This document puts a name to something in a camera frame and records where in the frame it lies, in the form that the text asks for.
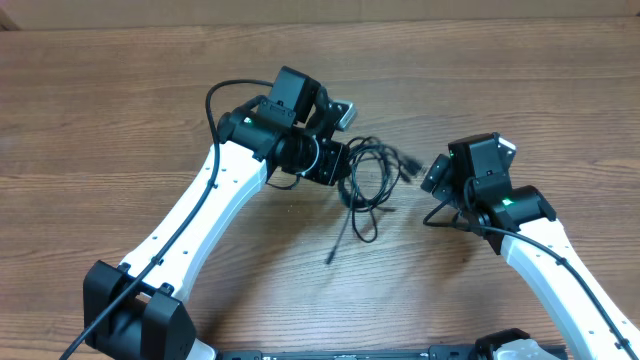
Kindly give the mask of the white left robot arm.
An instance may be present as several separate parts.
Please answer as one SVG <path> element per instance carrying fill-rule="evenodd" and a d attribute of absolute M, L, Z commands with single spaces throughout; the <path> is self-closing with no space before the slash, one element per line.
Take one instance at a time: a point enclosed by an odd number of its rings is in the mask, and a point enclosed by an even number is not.
<path fill-rule="evenodd" d="M 347 145 L 332 136 L 354 121 L 353 103 L 334 100 L 308 75 L 282 67 L 270 91 L 215 118 L 205 113 L 213 144 L 204 164 L 158 227 L 112 266 L 96 262 L 83 282 L 80 344 L 113 359 L 215 359 L 199 340 L 186 304 L 216 244 L 276 169 L 332 186 L 347 177 Z"/>

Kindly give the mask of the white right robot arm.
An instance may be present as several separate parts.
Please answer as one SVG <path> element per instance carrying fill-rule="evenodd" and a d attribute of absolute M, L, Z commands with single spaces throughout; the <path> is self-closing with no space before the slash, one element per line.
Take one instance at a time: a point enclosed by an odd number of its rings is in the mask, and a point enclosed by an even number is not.
<path fill-rule="evenodd" d="M 516 146 L 499 133 L 455 140 L 422 189 L 456 213 L 445 228 L 486 240 L 527 283 L 577 359 L 636 359 L 639 330 L 582 262 L 542 192 L 516 188 Z"/>

